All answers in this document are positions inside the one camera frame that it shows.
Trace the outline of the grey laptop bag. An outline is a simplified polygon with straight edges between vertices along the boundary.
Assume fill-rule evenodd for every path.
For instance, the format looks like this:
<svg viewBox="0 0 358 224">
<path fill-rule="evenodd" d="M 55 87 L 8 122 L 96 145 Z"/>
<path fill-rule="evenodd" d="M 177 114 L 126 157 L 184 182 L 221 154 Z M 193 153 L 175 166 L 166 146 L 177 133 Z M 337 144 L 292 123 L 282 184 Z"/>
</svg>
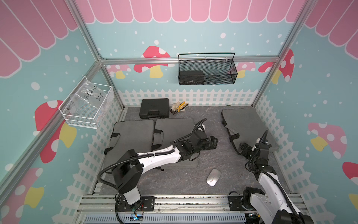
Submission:
<svg viewBox="0 0 358 224">
<path fill-rule="evenodd" d="M 103 166 L 116 162 L 128 150 L 136 153 L 151 152 L 154 135 L 154 121 L 123 121 L 114 125 L 109 146 L 105 149 Z"/>
<path fill-rule="evenodd" d="M 229 135 L 229 141 L 237 154 L 249 158 L 252 148 L 262 137 L 267 127 L 252 107 L 224 109 L 221 112 L 222 124 Z"/>
<path fill-rule="evenodd" d="M 189 134 L 195 126 L 195 122 L 192 118 L 181 119 L 157 119 L 155 122 L 155 130 L 161 130 L 163 134 L 155 133 L 153 137 L 153 145 L 162 144 L 159 149 L 167 148 L 171 145 L 171 142 Z M 199 164 L 199 160 L 194 161 L 181 161 L 178 163 L 172 163 L 163 165 L 160 168 L 163 170 L 169 169 L 193 169 Z"/>
</svg>

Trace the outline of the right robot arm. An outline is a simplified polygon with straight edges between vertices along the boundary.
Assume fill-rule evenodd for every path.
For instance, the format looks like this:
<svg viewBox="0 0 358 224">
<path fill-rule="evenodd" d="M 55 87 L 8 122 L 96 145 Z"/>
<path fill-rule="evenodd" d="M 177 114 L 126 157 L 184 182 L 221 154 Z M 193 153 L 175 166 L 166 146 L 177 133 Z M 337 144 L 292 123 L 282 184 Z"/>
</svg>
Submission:
<svg viewBox="0 0 358 224">
<path fill-rule="evenodd" d="M 313 224 L 312 218 L 294 205 L 276 171 L 269 165 L 270 147 L 265 137 L 259 138 L 253 147 L 247 143 L 239 144 L 240 155 L 248 159 L 245 168 L 254 174 L 263 188 L 247 187 L 241 198 L 243 208 L 257 211 L 265 224 Z"/>
</svg>

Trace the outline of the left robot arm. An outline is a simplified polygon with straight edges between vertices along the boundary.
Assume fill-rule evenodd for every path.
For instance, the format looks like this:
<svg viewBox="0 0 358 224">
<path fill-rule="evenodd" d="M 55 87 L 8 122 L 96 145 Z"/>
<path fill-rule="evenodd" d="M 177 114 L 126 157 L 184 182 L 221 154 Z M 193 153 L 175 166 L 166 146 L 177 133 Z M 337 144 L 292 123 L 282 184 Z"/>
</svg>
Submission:
<svg viewBox="0 0 358 224">
<path fill-rule="evenodd" d="M 116 189 L 132 207 L 143 201 L 137 184 L 144 173 L 163 165 L 192 161 L 192 155 L 214 150 L 217 144 L 218 139 L 207 136 L 204 125 L 197 124 L 189 134 L 171 142 L 167 148 L 148 153 L 128 150 L 116 163 L 101 170 L 97 180 Z"/>
</svg>

